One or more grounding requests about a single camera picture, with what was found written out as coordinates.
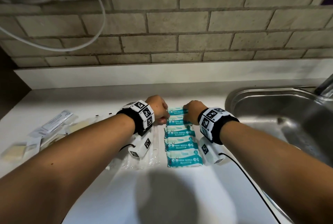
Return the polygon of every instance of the kitchen counter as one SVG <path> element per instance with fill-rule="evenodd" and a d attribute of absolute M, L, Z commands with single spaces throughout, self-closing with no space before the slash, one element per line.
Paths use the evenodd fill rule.
<path fill-rule="evenodd" d="M 64 109 L 84 120 L 96 114 L 116 113 L 124 104 L 145 100 L 154 94 L 161 95 L 170 107 L 196 99 L 208 107 L 224 108 L 227 95 L 236 89 L 316 86 L 322 81 L 257 80 L 33 90 L 0 121 L 0 152 L 13 142 L 23 140 Z M 162 223 L 161 220 L 173 223 L 277 223 L 247 178 L 231 161 L 197 168 L 167 168 L 162 145 L 163 128 L 159 127 L 159 131 L 161 163 L 158 166 L 139 171 L 119 172 L 115 168 L 103 171 L 74 204 L 63 223 Z M 0 176 L 9 170 L 10 167 L 0 166 Z M 268 200 L 267 203 L 281 223 L 289 223 Z"/>

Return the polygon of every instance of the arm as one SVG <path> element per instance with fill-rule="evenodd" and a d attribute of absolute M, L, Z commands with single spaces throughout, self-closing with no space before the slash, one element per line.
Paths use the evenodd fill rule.
<path fill-rule="evenodd" d="M 186 105 L 186 120 L 198 125 L 207 108 Z M 239 122 L 227 122 L 220 140 L 269 196 L 299 223 L 331 223 L 333 169 L 294 146 Z"/>
<path fill-rule="evenodd" d="M 160 96 L 146 101 L 156 122 L 166 123 Z M 78 197 L 111 162 L 135 130 L 124 114 L 80 129 L 0 179 L 2 223 L 61 223 Z"/>

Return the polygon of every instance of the hand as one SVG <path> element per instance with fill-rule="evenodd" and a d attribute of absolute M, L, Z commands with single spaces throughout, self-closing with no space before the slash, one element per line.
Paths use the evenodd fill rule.
<path fill-rule="evenodd" d="M 163 125 L 167 123 L 167 119 L 170 117 L 168 113 L 168 105 L 165 103 L 164 99 L 162 99 L 159 95 L 150 96 L 146 103 L 148 103 L 155 115 L 155 123 L 157 125 Z"/>
<path fill-rule="evenodd" d="M 184 105 L 184 108 L 189 111 L 184 115 L 184 120 L 187 120 L 194 125 L 199 125 L 199 114 L 208 107 L 206 107 L 201 101 L 192 100 L 188 104 Z"/>

